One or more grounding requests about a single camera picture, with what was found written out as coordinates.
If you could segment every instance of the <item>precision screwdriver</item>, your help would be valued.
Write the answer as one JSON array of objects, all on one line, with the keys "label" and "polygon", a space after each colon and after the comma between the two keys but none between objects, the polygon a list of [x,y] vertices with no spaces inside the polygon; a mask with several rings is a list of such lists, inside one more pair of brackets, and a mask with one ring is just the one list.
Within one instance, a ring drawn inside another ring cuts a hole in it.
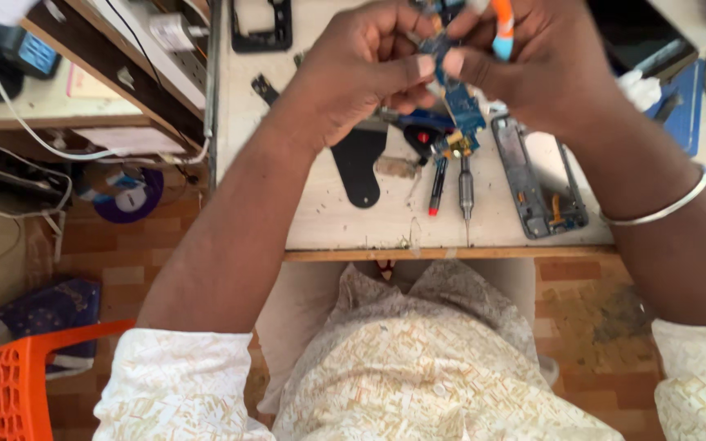
[{"label": "precision screwdriver", "polygon": [[446,167],[449,165],[448,158],[440,158],[436,162],[435,182],[432,184],[432,196],[429,199],[429,215],[437,216],[440,209],[440,196],[443,194],[443,183],[446,181]]},{"label": "precision screwdriver", "polygon": [[473,215],[473,174],[470,173],[470,156],[463,156],[459,173],[459,206],[465,217],[467,247],[470,247],[470,218]]}]

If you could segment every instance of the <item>forearm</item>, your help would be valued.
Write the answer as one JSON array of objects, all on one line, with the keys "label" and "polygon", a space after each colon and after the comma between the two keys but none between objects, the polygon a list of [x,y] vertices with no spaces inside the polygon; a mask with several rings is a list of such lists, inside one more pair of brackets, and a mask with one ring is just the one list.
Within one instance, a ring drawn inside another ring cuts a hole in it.
[{"label": "forearm", "polygon": [[273,115],[225,177],[155,279],[138,326],[249,333],[279,273],[316,150]]},{"label": "forearm", "polygon": [[[568,140],[609,218],[652,214],[698,183],[699,167],[660,125],[632,108],[612,114]],[[640,295],[662,318],[706,325],[706,189],[661,220],[612,232]]]}]

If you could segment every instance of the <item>hand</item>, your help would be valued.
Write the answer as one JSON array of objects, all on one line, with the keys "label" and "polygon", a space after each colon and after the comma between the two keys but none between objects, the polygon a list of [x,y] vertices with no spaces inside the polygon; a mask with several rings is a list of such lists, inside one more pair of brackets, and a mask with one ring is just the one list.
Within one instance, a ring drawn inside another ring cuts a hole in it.
[{"label": "hand", "polygon": [[532,129],[574,139],[613,111],[632,106],[617,88],[595,24],[581,0],[514,1],[512,61],[488,52],[495,37],[494,11],[466,7],[447,27],[464,47],[443,60],[449,75],[503,100]]},{"label": "hand", "polygon": [[289,136],[307,136],[300,142],[319,151],[342,140],[378,105],[401,113],[432,106],[435,97],[424,85],[434,77],[435,61],[416,55],[408,33],[426,38],[434,27],[407,1],[373,2],[338,13],[270,116],[283,121]]}]

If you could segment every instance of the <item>orange plastic chair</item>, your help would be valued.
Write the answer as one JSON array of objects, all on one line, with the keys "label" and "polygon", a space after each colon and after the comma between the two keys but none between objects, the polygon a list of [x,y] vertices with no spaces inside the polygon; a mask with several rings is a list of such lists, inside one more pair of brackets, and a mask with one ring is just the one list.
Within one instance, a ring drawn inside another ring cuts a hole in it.
[{"label": "orange plastic chair", "polygon": [[0,346],[0,440],[54,439],[45,395],[46,357],[61,347],[119,334],[133,326],[135,320],[119,320],[25,336]]}]

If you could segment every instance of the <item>silver bangle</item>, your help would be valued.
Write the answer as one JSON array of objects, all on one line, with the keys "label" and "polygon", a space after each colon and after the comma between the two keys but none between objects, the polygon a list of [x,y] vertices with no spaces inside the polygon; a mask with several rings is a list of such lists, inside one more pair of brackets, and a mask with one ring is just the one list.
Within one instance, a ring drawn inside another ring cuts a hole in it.
[{"label": "silver bangle", "polygon": [[701,193],[702,190],[706,187],[706,167],[704,165],[701,165],[701,179],[699,180],[699,184],[697,184],[690,192],[688,192],[687,195],[682,196],[682,198],[677,201],[676,203],[673,203],[672,205],[659,209],[657,212],[653,214],[648,214],[647,216],[643,217],[637,217],[636,219],[631,219],[631,220],[612,220],[609,217],[604,216],[603,211],[601,212],[601,219],[609,224],[609,225],[614,225],[615,227],[632,227],[634,225],[642,225],[642,224],[647,224],[648,222],[654,222],[659,219],[663,219],[664,217],[674,213],[678,209],[681,209],[685,205],[688,205],[689,202],[693,201],[693,199],[696,196],[699,196],[699,193]]}]

